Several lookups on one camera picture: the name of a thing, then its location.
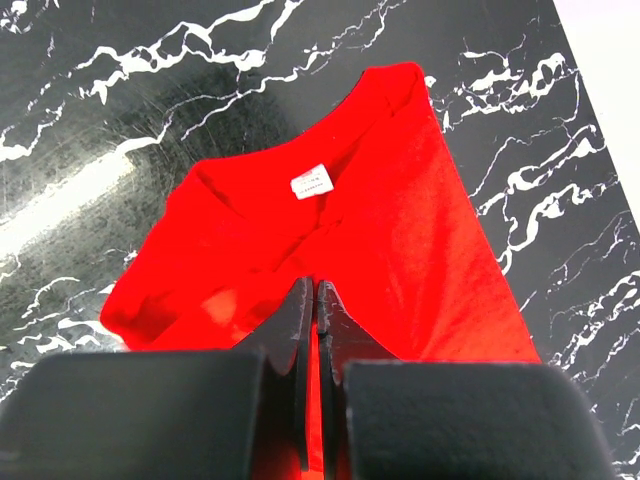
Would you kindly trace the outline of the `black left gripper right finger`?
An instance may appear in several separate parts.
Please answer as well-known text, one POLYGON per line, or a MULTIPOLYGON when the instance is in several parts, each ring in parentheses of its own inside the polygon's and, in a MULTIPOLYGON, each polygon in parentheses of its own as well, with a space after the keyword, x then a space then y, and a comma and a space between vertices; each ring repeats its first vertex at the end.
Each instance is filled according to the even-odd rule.
POLYGON ((319 284, 328 479, 612 479, 600 427, 560 370, 404 362, 319 284))

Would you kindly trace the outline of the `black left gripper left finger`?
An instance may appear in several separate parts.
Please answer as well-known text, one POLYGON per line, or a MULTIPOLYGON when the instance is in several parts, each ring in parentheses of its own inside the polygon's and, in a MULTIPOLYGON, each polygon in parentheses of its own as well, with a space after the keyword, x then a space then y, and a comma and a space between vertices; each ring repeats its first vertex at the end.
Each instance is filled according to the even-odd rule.
POLYGON ((5 479, 296 479, 313 284, 229 350, 39 361, 1 413, 5 479))

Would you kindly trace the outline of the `red t-shirt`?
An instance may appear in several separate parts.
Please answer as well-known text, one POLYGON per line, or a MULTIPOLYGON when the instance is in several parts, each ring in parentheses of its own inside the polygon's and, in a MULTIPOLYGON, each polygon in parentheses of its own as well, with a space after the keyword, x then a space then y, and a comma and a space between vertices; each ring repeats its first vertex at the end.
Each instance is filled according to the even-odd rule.
POLYGON ((100 320, 132 351, 226 349, 301 277, 402 360, 539 361, 414 63, 367 69, 290 142, 198 162, 100 320))

